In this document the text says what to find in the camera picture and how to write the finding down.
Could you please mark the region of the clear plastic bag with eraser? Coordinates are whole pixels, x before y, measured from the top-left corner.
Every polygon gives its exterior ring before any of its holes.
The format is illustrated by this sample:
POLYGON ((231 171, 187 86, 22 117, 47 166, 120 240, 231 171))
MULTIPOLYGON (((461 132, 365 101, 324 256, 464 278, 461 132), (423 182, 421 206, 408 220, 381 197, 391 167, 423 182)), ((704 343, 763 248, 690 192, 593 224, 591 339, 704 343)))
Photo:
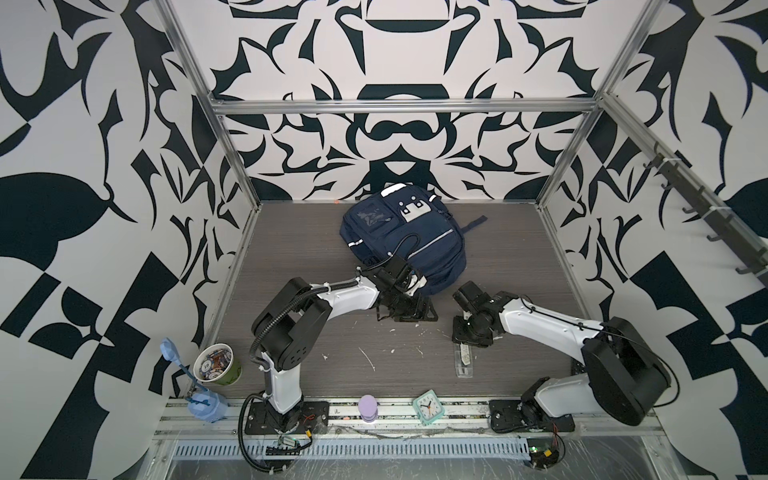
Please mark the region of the clear plastic bag with eraser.
POLYGON ((473 377, 473 352, 470 345, 459 343, 454 345, 454 360, 456 376, 460 379, 473 377))

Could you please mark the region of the navy blue school backpack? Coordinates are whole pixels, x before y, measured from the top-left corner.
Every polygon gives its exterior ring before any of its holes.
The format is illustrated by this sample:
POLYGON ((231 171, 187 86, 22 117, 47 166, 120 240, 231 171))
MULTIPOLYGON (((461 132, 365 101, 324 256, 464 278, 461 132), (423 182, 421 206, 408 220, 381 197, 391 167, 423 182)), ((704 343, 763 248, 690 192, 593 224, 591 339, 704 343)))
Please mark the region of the navy blue school backpack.
POLYGON ((392 255, 407 261, 426 277, 419 292, 434 295, 464 272, 465 235, 486 221, 482 215, 462 227, 439 195, 398 183, 353 205, 342 217, 340 236, 368 267, 392 255))

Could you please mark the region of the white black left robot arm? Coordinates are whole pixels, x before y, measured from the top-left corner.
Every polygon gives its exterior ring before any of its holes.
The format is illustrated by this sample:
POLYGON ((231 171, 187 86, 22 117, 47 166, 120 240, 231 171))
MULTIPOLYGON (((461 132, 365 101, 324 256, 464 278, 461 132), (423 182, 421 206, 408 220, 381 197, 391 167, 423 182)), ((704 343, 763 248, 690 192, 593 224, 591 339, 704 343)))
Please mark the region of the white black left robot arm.
POLYGON ((349 280, 309 283, 288 281, 254 320, 249 360, 265 375, 266 400, 285 415, 303 401, 300 365, 328 321, 348 313, 386 310, 397 322, 433 322, 438 315, 422 293, 427 278, 403 258, 393 256, 359 267, 349 280))

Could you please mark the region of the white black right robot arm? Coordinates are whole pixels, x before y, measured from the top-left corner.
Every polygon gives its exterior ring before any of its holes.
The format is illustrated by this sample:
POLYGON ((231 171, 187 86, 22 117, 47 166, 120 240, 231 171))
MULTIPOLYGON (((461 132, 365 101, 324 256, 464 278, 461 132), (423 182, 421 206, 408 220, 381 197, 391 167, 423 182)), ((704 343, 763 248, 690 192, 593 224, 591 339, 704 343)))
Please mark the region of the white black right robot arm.
POLYGON ((453 321, 454 343, 487 348, 503 334, 525 337, 583 368, 568 377, 542 377, 517 400, 491 401, 496 433, 572 432, 575 416, 582 414, 605 414, 637 426, 668 389, 679 385, 672 368, 625 319, 581 319, 509 292, 491 295, 473 282, 453 298, 462 310, 453 321))

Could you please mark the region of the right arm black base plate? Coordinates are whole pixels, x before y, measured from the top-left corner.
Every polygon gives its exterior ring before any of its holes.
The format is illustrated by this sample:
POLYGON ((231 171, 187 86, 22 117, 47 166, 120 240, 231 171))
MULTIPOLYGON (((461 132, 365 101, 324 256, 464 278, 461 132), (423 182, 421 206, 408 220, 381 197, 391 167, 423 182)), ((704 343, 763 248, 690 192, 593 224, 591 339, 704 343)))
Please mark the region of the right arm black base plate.
POLYGON ((490 400, 490 428, 498 434, 572 433, 576 429, 570 414, 552 417, 533 400, 490 400))

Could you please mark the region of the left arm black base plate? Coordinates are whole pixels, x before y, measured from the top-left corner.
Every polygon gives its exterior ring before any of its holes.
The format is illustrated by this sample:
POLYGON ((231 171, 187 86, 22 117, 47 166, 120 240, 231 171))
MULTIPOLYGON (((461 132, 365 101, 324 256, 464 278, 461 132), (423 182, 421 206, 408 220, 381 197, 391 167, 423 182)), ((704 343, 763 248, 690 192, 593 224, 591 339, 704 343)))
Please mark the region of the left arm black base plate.
POLYGON ((328 426, 330 403, 303 401, 287 413, 279 413, 269 401, 252 402, 245 414, 246 435, 293 434, 325 431, 328 426))

